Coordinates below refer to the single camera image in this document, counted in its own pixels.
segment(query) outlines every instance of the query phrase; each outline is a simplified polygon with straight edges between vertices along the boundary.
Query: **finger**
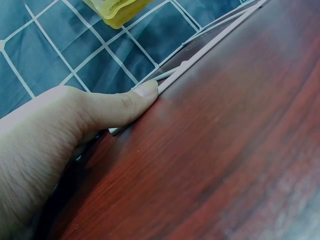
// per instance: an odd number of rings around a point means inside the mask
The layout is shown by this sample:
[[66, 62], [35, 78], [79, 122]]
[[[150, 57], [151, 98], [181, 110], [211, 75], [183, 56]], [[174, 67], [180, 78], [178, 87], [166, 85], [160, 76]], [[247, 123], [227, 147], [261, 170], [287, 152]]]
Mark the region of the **finger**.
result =
[[139, 87], [121, 94], [84, 93], [87, 129], [99, 131], [122, 127], [137, 119], [158, 96], [158, 83], [147, 81]]

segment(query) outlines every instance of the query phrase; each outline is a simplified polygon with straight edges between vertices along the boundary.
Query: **wood grain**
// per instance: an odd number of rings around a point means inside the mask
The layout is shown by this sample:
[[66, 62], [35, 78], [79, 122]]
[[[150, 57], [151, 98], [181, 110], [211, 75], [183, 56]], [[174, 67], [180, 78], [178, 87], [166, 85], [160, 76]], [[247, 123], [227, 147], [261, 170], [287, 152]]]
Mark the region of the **wood grain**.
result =
[[267, 3], [97, 143], [50, 239], [320, 239], [319, 24]]

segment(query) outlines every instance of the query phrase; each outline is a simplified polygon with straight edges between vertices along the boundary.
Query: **hand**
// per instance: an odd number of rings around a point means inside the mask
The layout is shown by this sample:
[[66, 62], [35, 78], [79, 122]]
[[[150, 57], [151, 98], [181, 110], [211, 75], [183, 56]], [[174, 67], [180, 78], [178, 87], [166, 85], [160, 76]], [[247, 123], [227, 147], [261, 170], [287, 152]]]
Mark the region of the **hand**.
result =
[[157, 96], [156, 81], [114, 95], [62, 86], [0, 119], [0, 239], [24, 231], [81, 145], [132, 122]]

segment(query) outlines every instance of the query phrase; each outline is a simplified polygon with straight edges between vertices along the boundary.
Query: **yellow container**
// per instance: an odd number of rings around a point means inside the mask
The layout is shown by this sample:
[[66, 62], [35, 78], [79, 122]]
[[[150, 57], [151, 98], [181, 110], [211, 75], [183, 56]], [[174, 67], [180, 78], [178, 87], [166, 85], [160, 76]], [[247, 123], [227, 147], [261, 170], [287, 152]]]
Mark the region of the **yellow container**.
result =
[[103, 21], [119, 29], [153, 0], [83, 0]]

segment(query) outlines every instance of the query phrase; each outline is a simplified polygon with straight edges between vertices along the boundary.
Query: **blue checkered fabric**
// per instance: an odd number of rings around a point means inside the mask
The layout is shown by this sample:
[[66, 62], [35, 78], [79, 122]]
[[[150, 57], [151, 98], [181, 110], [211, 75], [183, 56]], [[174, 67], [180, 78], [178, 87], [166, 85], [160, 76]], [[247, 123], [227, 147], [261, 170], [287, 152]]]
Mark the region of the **blue checkered fabric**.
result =
[[115, 30], [81, 0], [2, 0], [0, 118], [58, 85], [126, 92], [201, 27], [241, 3], [154, 0]]

